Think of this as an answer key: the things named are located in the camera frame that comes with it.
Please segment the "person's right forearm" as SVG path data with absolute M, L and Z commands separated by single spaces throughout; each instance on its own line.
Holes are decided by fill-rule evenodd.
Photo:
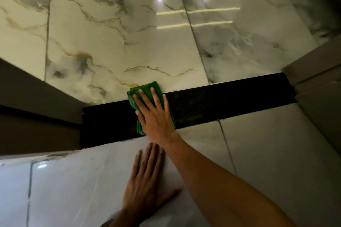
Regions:
M 178 133 L 159 134 L 156 141 L 212 227 L 297 227 L 263 193 L 199 153 Z

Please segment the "person's right hand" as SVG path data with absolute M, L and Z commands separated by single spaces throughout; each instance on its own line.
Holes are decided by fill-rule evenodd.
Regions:
M 147 120 L 147 131 L 144 131 L 144 133 L 151 142 L 157 143 L 160 147 L 166 149 L 169 145 L 181 140 L 181 137 L 176 133 L 171 117 L 164 115 L 164 109 L 153 88 L 151 88 L 151 92 L 157 107 L 157 114 L 144 115 Z M 136 95 L 133 98 L 138 106 L 139 98 Z

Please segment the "person's left hand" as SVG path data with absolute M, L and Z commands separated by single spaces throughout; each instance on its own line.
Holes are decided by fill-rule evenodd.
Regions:
M 146 149 L 142 151 L 139 173 L 134 180 L 130 181 L 129 178 L 122 200 L 122 209 L 128 212 L 131 216 L 142 219 L 142 221 L 149 218 L 157 210 L 159 210 L 158 198 L 164 195 L 159 193 L 161 176 L 165 162 L 165 152 L 160 147 L 159 178 L 157 182 L 147 182 L 147 163 L 152 144 L 153 143 L 149 143 Z

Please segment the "black stone ledge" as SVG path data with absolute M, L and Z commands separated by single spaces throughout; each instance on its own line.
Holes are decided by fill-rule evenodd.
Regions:
M 283 73 L 166 93 L 176 129 L 296 103 Z M 128 100 L 83 108 L 80 148 L 141 137 Z

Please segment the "green cleaning cloth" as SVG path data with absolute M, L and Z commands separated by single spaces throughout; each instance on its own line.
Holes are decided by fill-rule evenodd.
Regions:
M 133 98 L 134 95 L 136 95 L 139 98 L 139 100 L 147 107 L 147 105 L 144 103 L 143 99 L 141 98 L 141 96 L 139 94 L 139 89 L 141 89 L 144 92 L 144 94 L 148 97 L 148 99 L 151 101 L 151 103 L 155 106 L 155 102 L 154 102 L 154 99 L 152 96 L 151 88 L 153 88 L 155 90 L 156 95 L 158 96 L 160 103 L 164 109 L 163 92 L 162 92 L 159 84 L 157 83 L 157 81 L 153 81 L 151 83 L 148 83 L 148 84 L 145 84 L 142 86 L 132 87 L 132 88 L 130 88 L 129 91 L 127 91 L 128 100 L 129 100 L 129 103 L 133 109 L 140 111 L 138 106 L 135 103 L 134 98 Z M 173 117 L 173 114 L 172 114 L 172 111 L 170 108 L 169 108 L 169 112 L 170 112 L 170 116 L 171 116 L 173 125 L 174 125 L 174 127 L 176 127 L 175 120 L 174 120 L 174 117 Z M 141 122 L 139 120 L 137 120 L 136 131 L 138 134 L 140 134 L 142 136 L 146 136 L 146 134 L 143 132 L 142 125 L 141 125 Z

